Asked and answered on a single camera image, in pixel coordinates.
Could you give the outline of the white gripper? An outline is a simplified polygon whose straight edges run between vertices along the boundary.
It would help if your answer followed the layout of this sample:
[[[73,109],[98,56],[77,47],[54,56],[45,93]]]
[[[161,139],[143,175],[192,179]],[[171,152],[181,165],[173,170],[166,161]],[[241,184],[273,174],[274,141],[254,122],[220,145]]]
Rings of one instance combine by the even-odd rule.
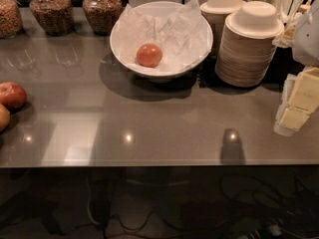
[[[292,54],[295,61],[314,67],[305,67],[297,76],[289,74],[284,82],[274,123],[274,131],[284,136],[298,132],[319,108],[319,0],[299,18]]]

